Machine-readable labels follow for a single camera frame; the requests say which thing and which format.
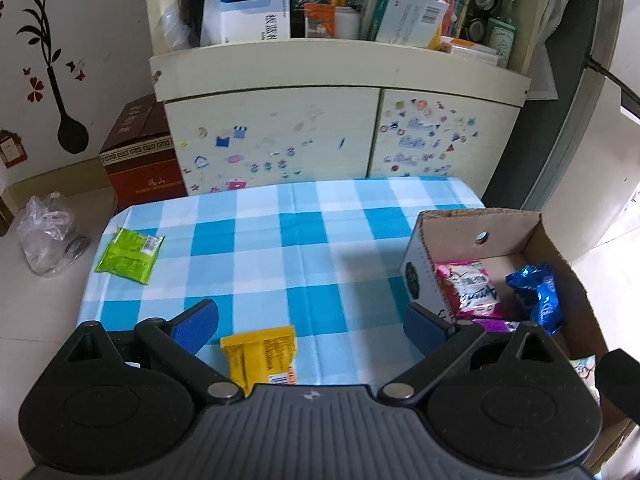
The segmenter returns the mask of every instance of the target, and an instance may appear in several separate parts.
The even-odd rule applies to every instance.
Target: cabinet door
[[[482,196],[519,111],[469,97],[385,90],[370,176],[456,176]]]
[[[283,88],[166,104],[188,193],[365,177],[378,95]]]

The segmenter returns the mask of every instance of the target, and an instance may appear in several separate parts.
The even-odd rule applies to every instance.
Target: barcode
[[[146,237],[146,242],[142,246],[142,249],[140,249],[140,252],[146,254],[147,256],[153,256],[161,241],[162,238],[158,238],[155,236]]]
[[[273,374],[269,376],[269,384],[289,384],[288,374]]]
[[[440,9],[437,7],[427,7],[424,9],[424,14],[422,16],[423,23],[429,23],[429,25],[435,25],[438,16],[440,15]]]

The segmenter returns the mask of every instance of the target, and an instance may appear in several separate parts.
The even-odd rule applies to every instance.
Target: orange packet
[[[335,6],[305,4],[305,37],[335,37]]]

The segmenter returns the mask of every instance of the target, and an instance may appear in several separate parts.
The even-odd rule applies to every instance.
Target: table
[[[220,338],[292,324],[300,384],[371,384],[421,359],[404,336],[408,303],[400,263],[427,209],[483,207],[450,177],[333,180],[191,196],[114,216],[119,226],[165,236],[150,283],[91,272],[78,323],[130,330],[213,298],[220,323],[198,357],[228,374]]]

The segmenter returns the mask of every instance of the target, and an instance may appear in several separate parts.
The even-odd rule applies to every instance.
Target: yellow snack package
[[[256,383],[295,384],[291,366],[298,350],[293,326],[267,328],[220,339],[231,380],[249,395]]]

